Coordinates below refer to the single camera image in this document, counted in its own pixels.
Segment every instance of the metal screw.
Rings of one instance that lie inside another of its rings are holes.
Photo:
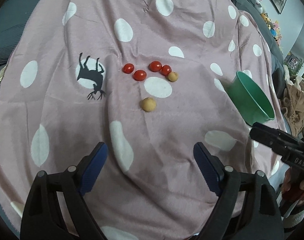
[[[39,171],[38,173],[37,173],[37,177],[43,177],[45,175],[45,171]]]
[[[227,172],[232,172],[232,171],[233,171],[233,167],[231,167],[231,166],[225,166],[224,169],[225,169]]]
[[[67,168],[67,170],[68,170],[69,172],[74,172],[74,171],[76,171],[76,166],[74,166],[74,165],[69,166],[69,167]]]
[[[260,177],[264,177],[265,176],[265,173],[263,171],[257,171],[257,174],[260,176]]]

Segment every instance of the red tomato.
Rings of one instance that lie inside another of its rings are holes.
[[[150,64],[150,70],[153,71],[153,72],[159,72],[162,68],[162,64],[161,62],[159,61],[153,61],[151,64]]]
[[[127,63],[122,68],[124,73],[131,74],[134,71],[134,65],[131,63]]]
[[[146,78],[146,72],[144,70],[136,70],[133,74],[133,78],[137,81],[143,81]]]
[[[169,65],[164,65],[161,69],[161,74],[163,76],[167,76],[169,73],[171,73],[172,70],[171,70],[171,67]]]

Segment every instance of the yellow round fruit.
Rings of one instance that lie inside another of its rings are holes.
[[[171,82],[175,82],[176,80],[178,80],[178,78],[179,78],[179,75],[178,75],[178,73],[176,73],[176,72],[170,72],[170,73],[168,74],[168,79],[169,79]]]
[[[153,98],[144,98],[140,103],[141,108],[146,112],[152,112],[156,108],[156,101]]]

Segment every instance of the polka dot blanket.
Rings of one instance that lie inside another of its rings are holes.
[[[179,79],[151,72],[155,60]],[[147,78],[122,72],[126,63]],[[193,158],[196,142],[241,172],[270,177],[279,165],[249,138],[224,90],[236,71],[273,105],[276,118],[267,125],[284,130],[267,43],[231,0],[40,0],[0,91],[5,214],[19,230],[37,172],[62,172],[104,141],[109,157],[84,198],[109,240],[182,240],[199,232],[217,198]],[[156,100],[155,111],[140,108],[146,97]]]

